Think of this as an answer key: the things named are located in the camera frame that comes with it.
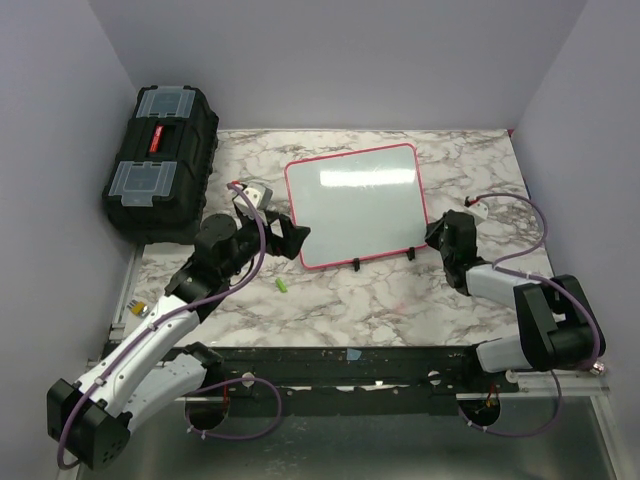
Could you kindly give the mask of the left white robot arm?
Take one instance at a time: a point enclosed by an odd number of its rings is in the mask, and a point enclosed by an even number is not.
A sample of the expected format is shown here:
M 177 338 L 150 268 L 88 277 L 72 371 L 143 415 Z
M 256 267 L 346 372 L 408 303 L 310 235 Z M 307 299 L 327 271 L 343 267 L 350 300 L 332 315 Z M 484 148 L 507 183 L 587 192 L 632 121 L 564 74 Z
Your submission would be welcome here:
M 248 263 L 259 269 L 267 255 L 295 259 L 311 230 L 283 214 L 267 211 L 251 219 L 215 214 L 194 240 L 194 252 L 172 277 L 146 319 L 107 357 L 69 383 L 48 391 L 47 430 L 64 455 L 103 469 L 117 458 L 131 435 L 153 415 L 185 394 L 214 393 L 222 380 L 221 357 L 200 343 L 188 346 L 163 368 L 157 365 L 174 345 L 199 326 L 237 285 L 234 275 Z

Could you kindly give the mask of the pink-framed whiteboard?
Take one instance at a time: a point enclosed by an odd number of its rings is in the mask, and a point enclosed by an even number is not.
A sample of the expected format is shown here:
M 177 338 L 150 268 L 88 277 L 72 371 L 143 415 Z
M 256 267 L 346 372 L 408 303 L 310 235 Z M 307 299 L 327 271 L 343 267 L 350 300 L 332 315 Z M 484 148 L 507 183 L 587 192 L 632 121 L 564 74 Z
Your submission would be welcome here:
M 400 143 L 292 161 L 284 168 L 300 252 L 316 270 L 426 247 L 428 212 L 416 147 Z

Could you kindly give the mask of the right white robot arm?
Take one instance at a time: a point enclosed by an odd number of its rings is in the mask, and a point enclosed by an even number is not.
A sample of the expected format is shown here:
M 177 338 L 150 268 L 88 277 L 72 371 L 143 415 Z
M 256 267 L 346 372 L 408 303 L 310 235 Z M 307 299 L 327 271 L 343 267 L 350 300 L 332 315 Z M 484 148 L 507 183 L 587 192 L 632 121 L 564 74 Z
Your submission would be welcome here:
M 480 392 L 507 370 L 591 368 L 606 351 L 604 335 L 580 282 L 572 275 L 546 279 L 505 273 L 478 255 L 476 219 L 450 210 L 426 227 L 447 283 L 457 292 L 514 310 L 518 333 L 480 343 L 460 367 L 460 379 Z

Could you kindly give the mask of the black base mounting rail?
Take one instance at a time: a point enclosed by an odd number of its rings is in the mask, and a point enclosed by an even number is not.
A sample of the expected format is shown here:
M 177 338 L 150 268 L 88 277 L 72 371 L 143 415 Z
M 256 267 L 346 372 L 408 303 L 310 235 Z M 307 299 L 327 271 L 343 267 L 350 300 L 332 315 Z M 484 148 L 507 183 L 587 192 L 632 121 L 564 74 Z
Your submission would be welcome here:
M 187 347 L 172 348 L 157 366 L 167 366 Z M 490 393 L 505 398 L 520 392 L 525 380 L 517 370 L 483 372 L 472 347 L 354 347 L 363 354 L 353 362 L 345 359 L 347 348 L 208 348 L 221 357 L 219 368 L 178 399 L 205 415 L 243 418 L 276 412 L 448 416 L 461 400 Z

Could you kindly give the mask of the aluminium extrusion frame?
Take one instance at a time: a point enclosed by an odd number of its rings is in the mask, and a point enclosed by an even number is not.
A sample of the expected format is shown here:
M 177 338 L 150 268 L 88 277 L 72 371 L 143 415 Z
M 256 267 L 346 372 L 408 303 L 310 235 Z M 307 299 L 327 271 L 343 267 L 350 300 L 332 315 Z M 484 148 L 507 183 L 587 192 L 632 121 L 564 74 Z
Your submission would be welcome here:
M 180 346 L 178 341 L 174 347 L 184 348 L 187 346 Z M 544 372 L 517 370 L 517 372 L 525 377 L 520 392 L 510 394 L 505 398 L 499 398 L 496 394 L 490 393 L 481 400 L 461 400 L 454 415 L 462 416 L 466 423 L 474 429 L 497 433 L 500 411 L 511 399 L 522 396 L 555 396 L 558 400 L 564 400 L 587 395 L 600 397 L 606 392 L 603 380 L 604 367 L 598 360 L 589 369 L 554 369 Z M 228 414 L 205 415 L 198 412 L 195 407 L 187 406 L 183 399 L 178 400 L 185 404 L 187 429 L 190 433 L 203 438 L 223 436 L 222 423 L 230 418 Z M 285 415 L 281 412 L 276 412 L 270 418 L 274 423 L 279 423 L 284 417 Z M 70 453 L 64 455 L 64 460 L 70 467 L 78 463 Z

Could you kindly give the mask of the black plastic toolbox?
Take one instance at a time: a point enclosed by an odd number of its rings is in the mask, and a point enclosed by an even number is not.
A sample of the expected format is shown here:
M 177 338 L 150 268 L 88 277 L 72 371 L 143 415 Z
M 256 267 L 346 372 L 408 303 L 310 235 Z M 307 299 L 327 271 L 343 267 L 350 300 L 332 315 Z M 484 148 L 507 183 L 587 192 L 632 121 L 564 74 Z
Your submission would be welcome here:
M 102 192 L 111 225 L 136 244 L 190 245 L 199 231 L 219 117 L 191 86 L 138 92 Z

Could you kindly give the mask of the blue tape piece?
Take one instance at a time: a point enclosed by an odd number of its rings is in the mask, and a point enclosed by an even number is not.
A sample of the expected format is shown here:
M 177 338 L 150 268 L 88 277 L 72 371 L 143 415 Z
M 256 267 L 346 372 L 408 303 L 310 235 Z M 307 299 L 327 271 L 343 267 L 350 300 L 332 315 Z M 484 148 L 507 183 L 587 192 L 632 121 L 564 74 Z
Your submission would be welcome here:
M 347 348 L 345 353 L 345 359 L 348 362 L 358 361 L 362 358 L 363 352 L 355 348 Z

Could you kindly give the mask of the green marker cap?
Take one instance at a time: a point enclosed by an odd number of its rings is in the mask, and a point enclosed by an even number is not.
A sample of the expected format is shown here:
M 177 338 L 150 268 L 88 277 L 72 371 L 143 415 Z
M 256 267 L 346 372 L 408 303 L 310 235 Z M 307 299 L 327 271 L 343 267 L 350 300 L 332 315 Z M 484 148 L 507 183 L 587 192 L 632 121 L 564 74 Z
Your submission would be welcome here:
M 288 292 L 288 288 L 287 288 L 286 284 L 285 284 L 285 283 L 284 283 L 284 281 L 283 281 L 283 280 L 281 280 L 280 278 L 277 278 L 277 279 L 275 280 L 275 284 L 276 284 L 276 286 L 277 286 L 278 290 L 279 290 L 281 293 L 287 293 L 287 292 Z

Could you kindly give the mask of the small yellow metal clip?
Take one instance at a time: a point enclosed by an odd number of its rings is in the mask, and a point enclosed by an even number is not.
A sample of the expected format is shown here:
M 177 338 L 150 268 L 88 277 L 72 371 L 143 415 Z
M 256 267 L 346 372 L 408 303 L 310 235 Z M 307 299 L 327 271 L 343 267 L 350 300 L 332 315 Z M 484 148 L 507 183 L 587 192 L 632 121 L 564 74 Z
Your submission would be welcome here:
M 146 303 L 132 299 L 127 304 L 127 309 L 135 316 L 139 318 L 145 318 L 149 313 L 149 307 Z

